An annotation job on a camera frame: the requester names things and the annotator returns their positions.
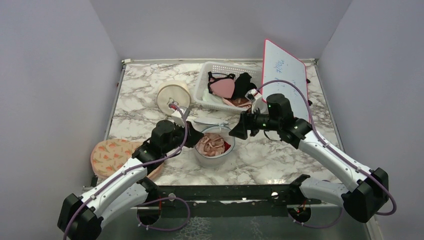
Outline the white mesh laundry bag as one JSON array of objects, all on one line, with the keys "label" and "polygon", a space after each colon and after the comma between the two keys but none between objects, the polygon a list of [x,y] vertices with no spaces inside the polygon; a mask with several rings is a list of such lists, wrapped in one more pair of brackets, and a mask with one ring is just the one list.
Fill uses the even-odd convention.
[{"label": "white mesh laundry bag", "polygon": [[236,139],[229,135],[229,122],[214,117],[198,117],[194,123],[203,127],[203,137],[195,145],[194,154],[204,168],[217,168],[224,164],[236,146]]}]

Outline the peach lace bra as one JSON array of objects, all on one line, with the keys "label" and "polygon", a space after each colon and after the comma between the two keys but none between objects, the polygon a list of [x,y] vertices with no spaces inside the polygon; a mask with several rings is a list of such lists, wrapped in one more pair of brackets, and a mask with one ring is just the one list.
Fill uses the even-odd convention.
[{"label": "peach lace bra", "polygon": [[195,145],[200,155],[216,157],[226,153],[231,145],[217,133],[205,133],[203,138]]}]

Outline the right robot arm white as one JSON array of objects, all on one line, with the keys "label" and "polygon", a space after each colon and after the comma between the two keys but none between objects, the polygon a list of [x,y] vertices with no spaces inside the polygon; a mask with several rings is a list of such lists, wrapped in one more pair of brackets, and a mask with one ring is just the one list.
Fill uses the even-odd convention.
[{"label": "right robot arm white", "polygon": [[367,223],[388,202],[389,175],[385,170],[371,169],[326,141],[307,120],[294,116],[291,103],[283,94],[272,94],[266,102],[267,114],[260,110],[242,112],[229,135],[246,140],[259,131],[276,132],[282,142],[308,154],[341,181],[336,184],[301,177],[288,190],[292,202],[317,199],[334,204],[360,223]]}]

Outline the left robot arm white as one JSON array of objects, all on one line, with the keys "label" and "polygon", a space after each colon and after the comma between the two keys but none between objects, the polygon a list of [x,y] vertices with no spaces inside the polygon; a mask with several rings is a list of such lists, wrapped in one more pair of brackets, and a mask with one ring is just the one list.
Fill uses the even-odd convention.
[{"label": "left robot arm white", "polygon": [[95,240],[109,220],[133,205],[152,205],[157,186],[148,175],[183,147],[193,148],[203,137],[190,121],[178,125],[159,121],[150,138],[137,147],[123,166],[98,186],[77,196],[68,195],[62,204],[57,226],[63,239]]}]

